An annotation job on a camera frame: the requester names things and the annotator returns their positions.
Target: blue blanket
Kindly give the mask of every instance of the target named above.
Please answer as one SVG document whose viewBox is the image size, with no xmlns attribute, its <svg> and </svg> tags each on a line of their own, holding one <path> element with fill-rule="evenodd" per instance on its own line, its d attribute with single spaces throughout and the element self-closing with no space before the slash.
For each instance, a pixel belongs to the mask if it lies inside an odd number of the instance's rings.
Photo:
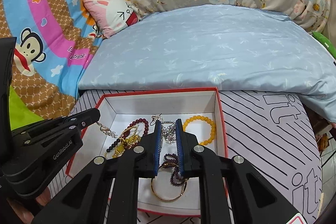
<svg viewBox="0 0 336 224">
<path fill-rule="evenodd" d="M 230 5 L 150 15 L 103 41 L 80 89 L 295 92 L 336 122 L 336 67 L 288 16 Z"/>
</svg>

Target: human hand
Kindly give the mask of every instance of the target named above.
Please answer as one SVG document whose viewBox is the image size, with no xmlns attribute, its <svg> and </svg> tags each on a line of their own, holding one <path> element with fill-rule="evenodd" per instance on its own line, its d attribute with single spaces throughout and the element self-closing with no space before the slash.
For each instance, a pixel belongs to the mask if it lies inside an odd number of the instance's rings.
<svg viewBox="0 0 336 224">
<path fill-rule="evenodd" d="M 51 194 L 49 188 L 46 188 L 43 193 L 36 198 L 36 201 L 42 206 L 46 206 L 50 199 Z M 24 224 L 31 224 L 34 218 L 31 212 L 29 212 L 25 207 L 14 200 L 7 199 L 7 201 Z"/>
</svg>

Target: red and white sticker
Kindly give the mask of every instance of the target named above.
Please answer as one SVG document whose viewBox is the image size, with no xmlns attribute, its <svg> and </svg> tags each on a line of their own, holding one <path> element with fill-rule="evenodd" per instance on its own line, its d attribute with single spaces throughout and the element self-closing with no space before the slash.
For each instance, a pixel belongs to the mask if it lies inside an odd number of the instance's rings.
<svg viewBox="0 0 336 224">
<path fill-rule="evenodd" d="M 307 222 L 305 221 L 305 219 L 303 218 L 303 216 L 300 213 L 297 213 L 296 215 L 294 215 L 294 217 L 287 222 L 286 224 L 307 224 Z"/>
</svg>

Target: rabbit face pillow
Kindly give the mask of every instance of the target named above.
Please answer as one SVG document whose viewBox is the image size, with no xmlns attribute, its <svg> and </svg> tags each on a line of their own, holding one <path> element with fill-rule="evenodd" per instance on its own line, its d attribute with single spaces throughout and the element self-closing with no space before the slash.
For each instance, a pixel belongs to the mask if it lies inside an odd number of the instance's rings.
<svg viewBox="0 0 336 224">
<path fill-rule="evenodd" d="M 138 22 L 126 0 L 83 0 L 83 4 L 106 38 Z"/>
</svg>

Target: silver screw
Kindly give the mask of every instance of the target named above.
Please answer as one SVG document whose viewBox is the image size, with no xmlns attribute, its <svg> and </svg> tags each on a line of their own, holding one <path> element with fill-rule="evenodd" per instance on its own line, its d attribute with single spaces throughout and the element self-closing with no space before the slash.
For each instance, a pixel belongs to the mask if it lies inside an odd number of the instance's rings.
<svg viewBox="0 0 336 224">
<path fill-rule="evenodd" d="M 145 149 L 142 146 L 136 146 L 133 148 L 135 153 L 142 153 Z"/>
<path fill-rule="evenodd" d="M 103 162 L 104 162 L 104 158 L 103 157 L 96 157 L 94 160 L 93 160 L 93 162 L 95 163 L 95 164 L 102 164 Z"/>
<path fill-rule="evenodd" d="M 233 160 L 238 164 L 242 164 L 244 162 L 244 158 L 242 156 L 235 156 Z"/>
<path fill-rule="evenodd" d="M 204 147 L 202 145 L 195 145 L 194 150 L 200 153 L 204 151 Z"/>
</svg>

